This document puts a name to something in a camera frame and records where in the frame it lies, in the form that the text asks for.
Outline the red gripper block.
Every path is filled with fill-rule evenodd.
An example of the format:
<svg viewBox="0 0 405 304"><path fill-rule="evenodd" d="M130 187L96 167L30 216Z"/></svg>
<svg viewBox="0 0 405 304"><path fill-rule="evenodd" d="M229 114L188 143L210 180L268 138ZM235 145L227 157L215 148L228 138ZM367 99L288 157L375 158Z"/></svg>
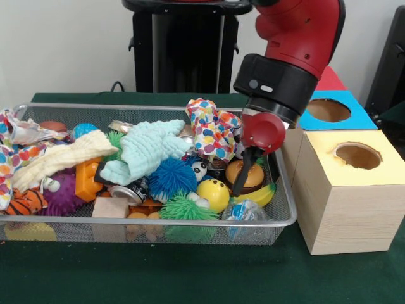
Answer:
<svg viewBox="0 0 405 304"><path fill-rule="evenodd" d="M241 140L245 147L243 166L232 186L234 196L240 196L249 176L249 171L257 159L279 149L285 140L285 123L276 115L253 109L243 109L241 113Z"/></svg>

